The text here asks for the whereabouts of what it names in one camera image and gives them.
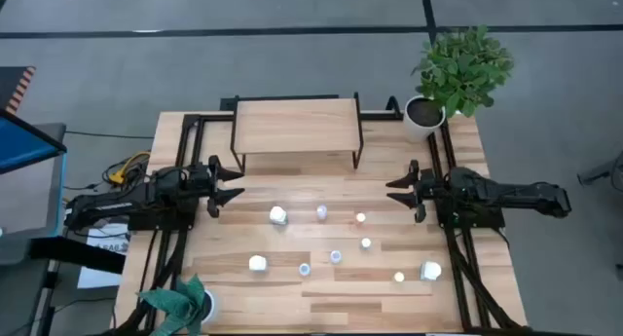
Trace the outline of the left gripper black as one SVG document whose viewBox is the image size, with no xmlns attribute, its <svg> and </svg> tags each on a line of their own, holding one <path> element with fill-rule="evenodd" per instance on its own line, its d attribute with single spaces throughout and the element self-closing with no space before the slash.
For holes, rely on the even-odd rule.
<svg viewBox="0 0 623 336">
<path fill-rule="evenodd" d="M 245 191 L 244 188 L 218 189 L 218 180 L 227 182 L 244 177 L 243 172 L 220 166 L 219 158 L 211 155 L 206 164 L 198 162 L 189 168 L 187 187 L 197 197 L 208 197 L 207 212 L 212 218 L 219 217 L 219 205 L 224 206 Z"/>
</svg>

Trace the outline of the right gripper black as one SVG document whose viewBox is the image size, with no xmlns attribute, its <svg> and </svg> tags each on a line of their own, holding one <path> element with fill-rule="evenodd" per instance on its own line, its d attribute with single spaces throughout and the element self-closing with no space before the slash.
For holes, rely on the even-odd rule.
<svg viewBox="0 0 623 336">
<path fill-rule="evenodd" d="M 424 201 L 433 201 L 436 198 L 436 191 L 440 187 L 432 168 L 420 170 L 420 164 L 417 160 L 412 160 L 407 175 L 387 182 L 385 185 L 389 188 L 408 189 L 413 187 L 413 193 L 387 193 L 386 195 L 405 205 L 407 208 L 415 208 L 415 221 L 422 223 L 426 218 L 426 209 Z"/>
</svg>

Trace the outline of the small teal plant white pot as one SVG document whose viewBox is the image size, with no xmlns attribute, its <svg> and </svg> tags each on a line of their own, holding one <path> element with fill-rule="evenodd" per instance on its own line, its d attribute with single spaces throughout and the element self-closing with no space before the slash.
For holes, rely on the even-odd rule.
<svg viewBox="0 0 623 336">
<path fill-rule="evenodd" d="M 185 329 L 187 336 L 200 336 L 202 325 L 214 317 L 216 300 L 197 275 L 177 280 L 176 288 L 140 292 L 140 299 L 166 313 L 165 320 L 149 336 L 172 336 Z"/>
</svg>

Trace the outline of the leafy green plant white pot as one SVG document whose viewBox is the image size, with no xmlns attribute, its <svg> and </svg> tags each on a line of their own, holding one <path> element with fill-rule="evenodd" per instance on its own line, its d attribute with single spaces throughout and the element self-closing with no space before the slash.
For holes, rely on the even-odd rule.
<svg viewBox="0 0 623 336">
<path fill-rule="evenodd" d="M 421 141 L 456 114 L 472 117 L 495 104 L 492 93 L 514 68 L 514 57 L 485 26 L 438 34 L 412 70 L 417 94 L 404 107 L 409 138 Z"/>
</svg>

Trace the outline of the white printed paper sheet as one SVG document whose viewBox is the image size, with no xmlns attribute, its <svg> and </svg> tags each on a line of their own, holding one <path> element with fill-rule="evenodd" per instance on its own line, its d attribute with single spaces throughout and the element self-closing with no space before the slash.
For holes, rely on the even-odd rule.
<svg viewBox="0 0 623 336">
<path fill-rule="evenodd" d="M 120 253 L 124 256 L 128 252 L 130 233 L 128 225 L 123 223 L 110 223 L 101 228 L 90 229 L 87 233 L 86 244 L 109 251 Z M 78 289 L 91 289 L 109 286 L 118 286 L 121 281 L 120 274 L 108 273 L 83 267 L 78 277 Z"/>
</svg>

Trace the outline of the black metal beam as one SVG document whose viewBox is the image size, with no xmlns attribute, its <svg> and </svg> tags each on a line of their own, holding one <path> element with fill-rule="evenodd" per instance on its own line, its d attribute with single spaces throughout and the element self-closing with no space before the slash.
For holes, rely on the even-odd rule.
<svg viewBox="0 0 623 336">
<path fill-rule="evenodd" d="M 53 259 L 114 274 L 121 274 L 126 262 L 125 255 L 121 253 L 65 237 L 31 240 L 28 256 L 32 259 Z"/>
</svg>

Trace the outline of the grey chair base leg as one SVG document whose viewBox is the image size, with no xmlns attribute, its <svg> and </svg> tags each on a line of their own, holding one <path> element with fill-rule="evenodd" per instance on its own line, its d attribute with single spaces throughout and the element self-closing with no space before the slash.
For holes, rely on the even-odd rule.
<svg viewBox="0 0 623 336">
<path fill-rule="evenodd" d="M 591 185 L 599 179 L 612 177 L 617 171 L 623 172 L 623 151 L 611 161 L 580 172 L 576 177 L 581 185 Z"/>
</svg>

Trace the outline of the grey panel blue edge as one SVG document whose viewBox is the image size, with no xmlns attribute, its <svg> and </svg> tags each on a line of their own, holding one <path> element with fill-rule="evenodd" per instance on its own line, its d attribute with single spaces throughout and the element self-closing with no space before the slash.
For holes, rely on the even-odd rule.
<svg viewBox="0 0 623 336">
<path fill-rule="evenodd" d="M 0 240 L 59 233 L 65 156 L 0 175 Z"/>
</svg>

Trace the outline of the monitor with blue screen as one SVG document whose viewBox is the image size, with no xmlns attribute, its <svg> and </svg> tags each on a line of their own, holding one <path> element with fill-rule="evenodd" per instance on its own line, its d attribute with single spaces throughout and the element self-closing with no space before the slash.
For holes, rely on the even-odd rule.
<svg viewBox="0 0 623 336">
<path fill-rule="evenodd" d="M 16 115 L 0 110 L 0 174 L 46 161 L 66 151 L 60 141 Z"/>
</svg>

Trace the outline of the black mat orange striped edge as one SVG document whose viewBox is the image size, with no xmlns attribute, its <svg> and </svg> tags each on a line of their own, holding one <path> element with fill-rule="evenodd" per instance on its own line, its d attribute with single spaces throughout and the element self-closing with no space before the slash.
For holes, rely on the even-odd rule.
<svg viewBox="0 0 623 336">
<path fill-rule="evenodd" d="M 0 110 L 18 113 L 35 72 L 34 66 L 0 67 Z"/>
</svg>

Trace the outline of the black aluminium frame strut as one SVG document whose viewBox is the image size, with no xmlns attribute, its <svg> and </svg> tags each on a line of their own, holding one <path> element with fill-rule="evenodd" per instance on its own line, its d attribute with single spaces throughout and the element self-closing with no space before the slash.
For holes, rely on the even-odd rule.
<svg viewBox="0 0 623 336">
<path fill-rule="evenodd" d="M 457 116 L 428 139 L 434 175 L 442 180 L 457 166 L 489 174 L 476 121 Z M 526 315 L 503 229 L 483 227 L 455 211 L 455 199 L 434 202 L 448 246 L 450 277 L 457 298 L 459 327 L 482 335 L 526 331 Z"/>
<path fill-rule="evenodd" d="M 148 170 L 181 166 L 194 150 L 189 132 L 196 126 L 197 112 L 160 114 Z M 115 301 L 118 325 L 115 336 L 148 336 L 156 327 L 156 310 L 137 294 L 174 284 L 181 273 L 189 231 L 161 230 L 132 236 Z"/>
</svg>

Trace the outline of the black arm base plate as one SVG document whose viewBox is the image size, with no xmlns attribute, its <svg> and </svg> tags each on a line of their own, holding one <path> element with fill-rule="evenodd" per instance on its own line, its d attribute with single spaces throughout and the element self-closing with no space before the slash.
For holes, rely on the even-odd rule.
<svg viewBox="0 0 623 336">
<path fill-rule="evenodd" d="M 505 220 L 500 209 L 439 211 L 437 217 L 440 226 L 450 225 L 452 228 L 500 229 L 505 227 Z"/>
<path fill-rule="evenodd" d="M 135 215 L 128 220 L 130 231 L 186 230 L 192 229 L 194 214 L 164 213 L 163 215 Z"/>
</svg>

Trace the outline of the black tubular bracket frame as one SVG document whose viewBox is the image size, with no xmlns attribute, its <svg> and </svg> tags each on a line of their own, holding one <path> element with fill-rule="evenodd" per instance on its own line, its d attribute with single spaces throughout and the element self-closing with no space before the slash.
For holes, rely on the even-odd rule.
<svg viewBox="0 0 623 336">
<path fill-rule="evenodd" d="M 385 110 L 389 111 L 395 120 L 402 120 L 404 118 L 398 100 L 393 95 L 388 99 Z"/>
</svg>

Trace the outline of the wooden shelf black metal frame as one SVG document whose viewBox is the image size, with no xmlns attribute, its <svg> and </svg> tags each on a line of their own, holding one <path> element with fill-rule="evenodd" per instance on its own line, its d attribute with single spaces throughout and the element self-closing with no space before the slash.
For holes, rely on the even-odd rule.
<svg viewBox="0 0 623 336">
<path fill-rule="evenodd" d="M 350 152 L 358 168 L 364 147 L 359 96 L 235 98 L 230 150 L 238 168 L 257 154 Z"/>
</svg>

